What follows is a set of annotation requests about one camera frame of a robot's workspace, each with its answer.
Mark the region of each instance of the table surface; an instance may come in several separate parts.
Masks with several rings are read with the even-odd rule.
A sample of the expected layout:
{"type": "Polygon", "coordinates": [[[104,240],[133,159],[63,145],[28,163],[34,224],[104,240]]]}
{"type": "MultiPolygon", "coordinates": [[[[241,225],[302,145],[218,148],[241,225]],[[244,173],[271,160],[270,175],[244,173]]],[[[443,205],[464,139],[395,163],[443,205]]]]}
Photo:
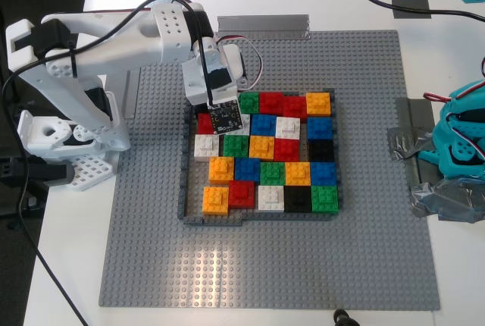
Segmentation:
{"type": "MultiPolygon", "coordinates": [[[[85,10],[133,8],[144,0],[86,0],[85,10]]],[[[480,78],[483,25],[463,17],[395,20],[387,9],[365,0],[193,0],[204,5],[214,30],[217,16],[309,14],[311,30],[399,31],[410,98],[424,90],[448,95],[480,78]]],[[[430,0],[432,8],[485,14],[485,5],[430,0]]],[[[440,104],[433,104],[435,120],[440,104]]],[[[90,325],[317,324],[331,325],[332,311],[272,309],[135,309],[98,306],[115,179],[83,193],[51,189],[39,248],[90,325]]],[[[485,263],[485,221],[475,224],[428,218],[441,310],[436,312],[353,311],[362,326],[479,324],[485,319],[480,277],[485,263]]],[[[79,324],[69,305],[36,262],[25,325],[79,324]]]]}

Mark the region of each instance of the duct tape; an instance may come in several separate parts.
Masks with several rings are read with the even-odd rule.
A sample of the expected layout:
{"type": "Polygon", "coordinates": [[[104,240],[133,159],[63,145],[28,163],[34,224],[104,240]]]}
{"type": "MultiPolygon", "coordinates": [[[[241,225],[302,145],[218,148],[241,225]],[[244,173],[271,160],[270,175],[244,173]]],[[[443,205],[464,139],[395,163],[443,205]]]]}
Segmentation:
{"type": "Polygon", "coordinates": [[[308,15],[241,15],[219,17],[219,34],[241,35],[247,39],[310,39],[308,15]]]}

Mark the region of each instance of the orange lego brick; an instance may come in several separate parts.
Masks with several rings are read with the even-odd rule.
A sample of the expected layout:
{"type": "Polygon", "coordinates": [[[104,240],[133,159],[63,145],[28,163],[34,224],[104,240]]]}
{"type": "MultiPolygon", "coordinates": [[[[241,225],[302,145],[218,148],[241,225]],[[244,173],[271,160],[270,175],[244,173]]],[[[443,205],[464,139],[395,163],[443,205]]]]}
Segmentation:
{"type": "Polygon", "coordinates": [[[330,116],[330,94],[328,92],[307,92],[306,111],[308,116],[330,116]]]}
{"type": "Polygon", "coordinates": [[[209,162],[209,183],[229,184],[234,179],[234,158],[211,157],[209,162]]]}
{"type": "Polygon", "coordinates": [[[227,216],[229,214],[229,188],[204,187],[202,214],[227,216]]]}
{"type": "Polygon", "coordinates": [[[272,136],[251,135],[249,140],[249,157],[262,161],[273,161],[274,138],[272,136]]]}
{"type": "Polygon", "coordinates": [[[310,163],[286,162],[285,176],[287,186],[310,186],[310,163]]]}

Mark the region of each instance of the black circuit board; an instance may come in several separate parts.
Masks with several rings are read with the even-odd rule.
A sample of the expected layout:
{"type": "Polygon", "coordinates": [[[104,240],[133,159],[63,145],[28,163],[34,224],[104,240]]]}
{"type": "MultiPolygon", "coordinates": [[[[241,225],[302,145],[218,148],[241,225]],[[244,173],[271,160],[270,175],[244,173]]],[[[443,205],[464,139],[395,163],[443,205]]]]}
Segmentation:
{"type": "Polygon", "coordinates": [[[212,127],[215,133],[224,134],[230,131],[243,129],[243,120],[237,100],[223,102],[216,105],[208,105],[211,115],[212,127]]]}

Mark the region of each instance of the lego baseplate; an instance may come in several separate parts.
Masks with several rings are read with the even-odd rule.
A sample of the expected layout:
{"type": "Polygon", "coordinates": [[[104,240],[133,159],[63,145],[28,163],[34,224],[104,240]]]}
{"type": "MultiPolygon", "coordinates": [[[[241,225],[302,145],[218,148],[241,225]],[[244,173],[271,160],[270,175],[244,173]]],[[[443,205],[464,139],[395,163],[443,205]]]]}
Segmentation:
{"type": "MultiPolygon", "coordinates": [[[[328,92],[330,94],[330,107],[333,128],[333,152],[335,155],[334,162],[336,164],[336,178],[338,187],[338,204],[340,210],[344,208],[343,201],[343,188],[341,183],[340,167],[339,167],[339,156],[338,156],[338,130],[336,129],[336,107],[338,103],[336,102],[334,89],[321,89],[321,91],[328,92]]],[[[297,96],[297,92],[285,92],[288,96],[297,96]]],[[[210,184],[208,181],[208,168],[209,163],[203,161],[197,161],[194,158],[194,148],[195,148],[195,138],[196,138],[196,116],[194,110],[189,107],[185,111],[186,117],[184,118],[185,123],[189,123],[189,140],[185,141],[184,144],[188,145],[188,148],[184,148],[184,152],[189,153],[188,165],[187,161],[184,159],[182,167],[180,169],[181,178],[181,191],[179,192],[179,209],[178,218],[183,220],[185,224],[190,225],[204,225],[204,226],[240,226],[243,221],[248,220],[281,220],[281,221],[301,221],[301,220],[312,220],[312,221],[329,221],[337,215],[326,214],[326,213],[288,213],[288,212],[262,212],[258,210],[258,185],[259,181],[256,181],[256,191],[255,191],[255,208],[254,209],[236,209],[230,211],[229,215],[203,215],[202,214],[202,194],[204,192],[204,187],[217,187],[217,185],[210,184]]],[[[307,146],[307,124],[301,124],[300,127],[300,137],[299,137],[299,160],[298,161],[310,161],[308,157],[308,146],[307,146]]],[[[221,149],[222,142],[225,138],[219,137],[220,142],[218,143],[218,150],[221,155],[223,155],[223,150],[221,149]]]]}
{"type": "MultiPolygon", "coordinates": [[[[258,58],[236,43],[252,80],[258,58]]],[[[99,305],[439,309],[427,222],[412,215],[405,165],[387,146],[387,129],[399,124],[396,98],[406,96],[397,32],[312,32],[309,40],[254,44],[264,58],[258,91],[335,89],[339,215],[185,225],[177,218],[180,162],[189,158],[182,71],[144,67],[127,123],[132,147],[117,169],[99,305]]]]}

